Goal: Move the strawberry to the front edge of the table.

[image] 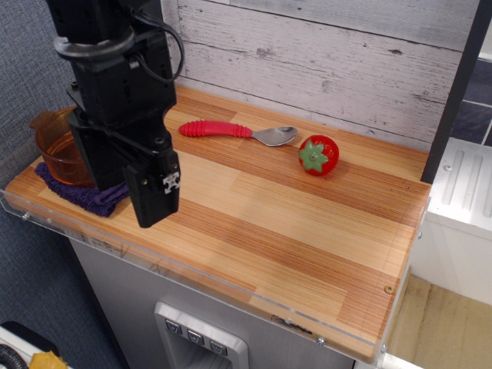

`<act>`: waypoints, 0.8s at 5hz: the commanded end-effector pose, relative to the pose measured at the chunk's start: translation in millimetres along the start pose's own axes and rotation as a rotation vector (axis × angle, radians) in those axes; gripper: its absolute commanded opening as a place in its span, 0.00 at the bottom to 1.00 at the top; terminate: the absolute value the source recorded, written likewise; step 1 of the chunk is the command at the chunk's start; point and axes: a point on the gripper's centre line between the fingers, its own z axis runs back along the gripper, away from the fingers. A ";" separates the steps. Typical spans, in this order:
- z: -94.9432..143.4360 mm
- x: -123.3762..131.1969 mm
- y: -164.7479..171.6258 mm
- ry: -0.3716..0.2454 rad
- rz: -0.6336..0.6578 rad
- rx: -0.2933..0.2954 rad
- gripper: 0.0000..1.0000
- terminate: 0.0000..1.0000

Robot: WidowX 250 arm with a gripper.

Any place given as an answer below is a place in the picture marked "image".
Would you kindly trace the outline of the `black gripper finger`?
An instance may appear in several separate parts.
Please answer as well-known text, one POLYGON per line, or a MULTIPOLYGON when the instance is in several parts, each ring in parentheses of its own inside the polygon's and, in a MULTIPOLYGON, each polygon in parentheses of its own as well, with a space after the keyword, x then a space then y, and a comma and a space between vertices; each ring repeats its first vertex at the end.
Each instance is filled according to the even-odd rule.
POLYGON ((140 227, 149 228, 178 211, 181 171, 176 151, 139 156, 122 171, 140 227))
POLYGON ((108 136, 90 128, 77 115, 69 115, 68 123, 75 144, 98 190, 104 191, 125 179, 122 161, 110 146, 108 136))

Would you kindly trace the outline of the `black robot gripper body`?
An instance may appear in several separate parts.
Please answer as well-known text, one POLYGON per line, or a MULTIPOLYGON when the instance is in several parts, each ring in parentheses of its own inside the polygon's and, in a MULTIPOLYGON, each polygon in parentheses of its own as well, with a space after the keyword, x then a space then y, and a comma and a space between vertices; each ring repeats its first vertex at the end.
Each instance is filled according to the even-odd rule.
POLYGON ((77 86, 76 115, 108 136, 124 167, 172 147, 163 119, 176 103, 165 30, 129 28, 96 44, 65 43, 77 86))

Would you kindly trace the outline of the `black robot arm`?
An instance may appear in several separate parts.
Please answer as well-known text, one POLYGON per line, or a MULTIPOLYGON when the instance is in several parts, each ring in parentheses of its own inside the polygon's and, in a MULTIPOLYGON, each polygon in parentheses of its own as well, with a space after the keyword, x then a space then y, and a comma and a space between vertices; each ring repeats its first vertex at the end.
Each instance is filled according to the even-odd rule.
POLYGON ((68 122, 100 190, 128 187, 149 228, 178 210, 180 165, 166 113, 176 105, 168 39, 177 32, 143 1, 50 1, 56 52, 75 81, 68 122))

